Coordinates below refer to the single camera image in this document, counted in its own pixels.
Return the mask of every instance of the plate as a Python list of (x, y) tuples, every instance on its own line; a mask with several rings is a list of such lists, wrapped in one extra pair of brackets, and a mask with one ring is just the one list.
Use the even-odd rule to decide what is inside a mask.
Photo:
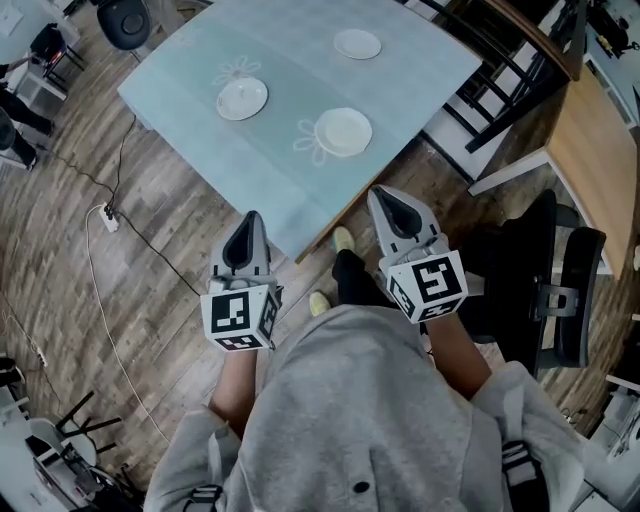
[(382, 49), (380, 39), (357, 28), (338, 32), (333, 38), (333, 46), (342, 55), (358, 60), (373, 59)]
[(228, 83), (218, 95), (218, 113), (229, 121), (242, 121), (262, 110), (269, 97), (267, 86), (252, 77)]
[(327, 152), (339, 157), (362, 153), (373, 136), (369, 120), (352, 108), (324, 112), (315, 125), (316, 139)]

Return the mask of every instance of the gray fabric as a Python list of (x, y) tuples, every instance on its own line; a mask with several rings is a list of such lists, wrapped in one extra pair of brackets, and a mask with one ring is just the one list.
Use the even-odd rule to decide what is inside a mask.
[[(513, 400), (514, 389), (526, 391)], [(575, 494), (579, 441), (543, 398), (511, 363), (469, 403), (433, 367), (400, 311), (341, 306), (273, 355), (239, 451), (208, 409), (185, 416), (145, 511), (182, 511), (190, 491), (206, 484), (224, 487), (219, 511), (510, 510), (505, 433), (534, 440), (552, 492)], [(369, 489), (354, 492), (359, 482)]]

